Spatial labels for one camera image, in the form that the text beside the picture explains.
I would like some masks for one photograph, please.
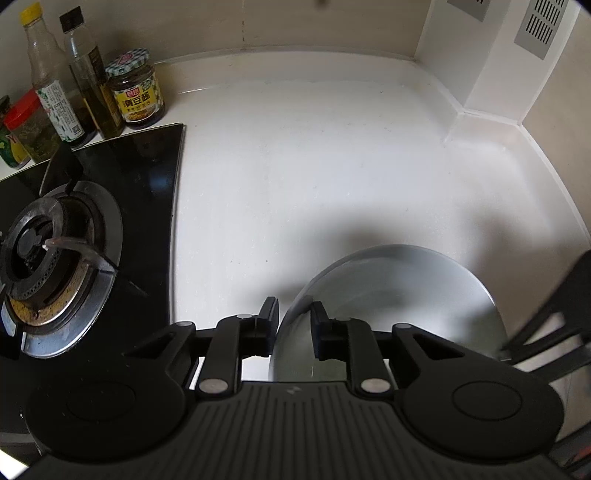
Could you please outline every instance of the yellow bottle cap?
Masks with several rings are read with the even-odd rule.
[[[27,7],[25,10],[21,12],[21,23],[23,26],[28,25],[33,20],[41,17],[43,15],[43,10],[41,10],[41,5],[39,2],[35,2],[30,7]]]

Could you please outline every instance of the kitchen counter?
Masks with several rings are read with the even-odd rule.
[[[268,295],[283,314],[332,262],[402,243],[476,274],[511,334],[589,247],[556,173],[531,160],[535,146],[516,147],[520,127],[466,124],[412,62],[277,51],[171,61],[157,73],[168,107],[157,125],[186,124],[176,320],[212,327],[256,313]],[[267,371],[268,359],[247,359],[243,378]]]

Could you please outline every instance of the red lid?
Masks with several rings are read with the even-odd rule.
[[[41,106],[39,97],[34,89],[25,95],[8,111],[4,117],[4,125],[9,130],[14,130],[26,122],[29,117]]]

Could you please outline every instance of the gas burner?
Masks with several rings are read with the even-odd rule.
[[[82,338],[111,292],[121,257],[116,200],[90,181],[69,190],[62,185],[27,206],[0,250],[2,322],[10,335],[22,327],[22,351],[36,358],[59,355]]]

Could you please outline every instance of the spice jar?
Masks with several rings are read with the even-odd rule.
[[[11,109],[8,95],[0,99],[0,157],[11,168],[20,168],[29,160],[29,155],[16,136],[4,125],[4,117]]]
[[[60,146],[60,136],[33,89],[8,111],[4,125],[18,138],[35,162],[51,158]]]
[[[127,126],[145,128],[164,116],[166,107],[148,50],[130,50],[109,63],[105,71]]]

